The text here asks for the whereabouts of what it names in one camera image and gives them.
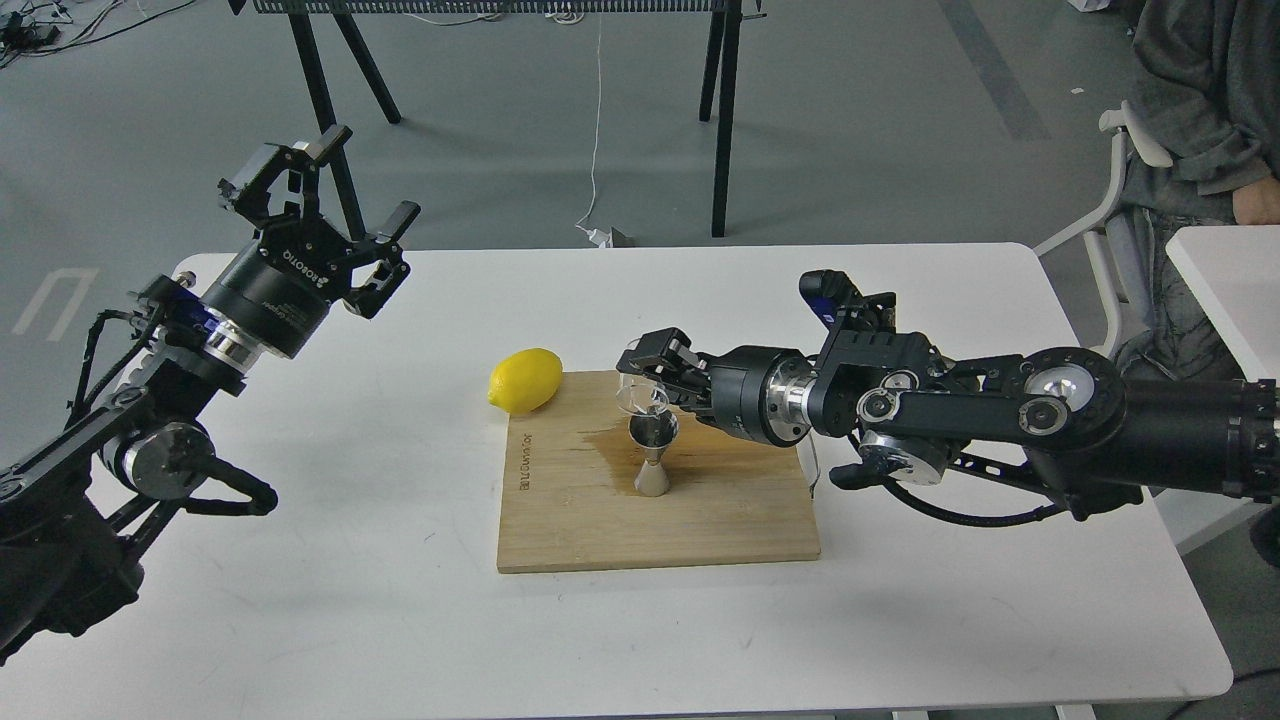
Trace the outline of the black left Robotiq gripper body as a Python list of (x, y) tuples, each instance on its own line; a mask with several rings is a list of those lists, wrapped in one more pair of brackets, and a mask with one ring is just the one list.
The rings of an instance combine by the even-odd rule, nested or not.
[(329, 222), (257, 228), (202, 302), (271, 354), (293, 359), (351, 288), (351, 270), (330, 268), (349, 251), (351, 242)]

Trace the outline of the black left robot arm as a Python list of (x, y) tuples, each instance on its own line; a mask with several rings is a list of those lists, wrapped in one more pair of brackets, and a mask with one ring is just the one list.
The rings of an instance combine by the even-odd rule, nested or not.
[(239, 395), (264, 354), (296, 357), (337, 304), (370, 319), (410, 275), (401, 238), (417, 204), (352, 236), (320, 210), (321, 173), (351, 135), (265, 143), (220, 182), (253, 236), (202, 293), (189, 272), (161, 274), (134, 309), (95, 318), (61, 432), (3, 469), (4, 659), (137, 601), (142, 557), (178, 514), (276, 507), (269, 483), (218, 456), (200, 415)]

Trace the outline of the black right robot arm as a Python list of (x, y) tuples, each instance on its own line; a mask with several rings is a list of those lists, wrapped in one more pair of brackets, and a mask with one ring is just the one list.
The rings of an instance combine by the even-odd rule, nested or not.
[(617, 369), (740, 439), (846, 438), (859, 460), (829, 470), (835, 486), (882, 486), (965, 527), (1083, 521), (1139, 503), (1147, 486), (1277, 496), (1274, 380), (1128, 380), (1079, 347), (952, 360), (896, 331), (893, 293), (865, 296), (836, 270), (808, 272), (797, 288), (827, 329), (815, 357), (764, 346), (716, 356), (667, 328)]

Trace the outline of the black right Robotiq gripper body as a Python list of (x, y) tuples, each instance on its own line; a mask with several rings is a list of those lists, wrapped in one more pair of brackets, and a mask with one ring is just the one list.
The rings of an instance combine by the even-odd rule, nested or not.
[(795, 348), (740, 346), (713, 357), (709, 410), (698, 420), (739, 439), (792, 447), (812, 429), (813, 365)]

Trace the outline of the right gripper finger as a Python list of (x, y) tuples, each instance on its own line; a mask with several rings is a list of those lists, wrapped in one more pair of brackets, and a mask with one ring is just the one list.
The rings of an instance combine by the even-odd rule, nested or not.
[(666, 386), (710, 384), (707, 357), (692, 351), (690, 338), (678, 328), (643, 334), (622, 352), (616, 370)]
[(640, 382), (649, 389), (649, 404), (659, 410), (678, 407), (698, 416), (712, 415), (709, 375), (643, 377)]

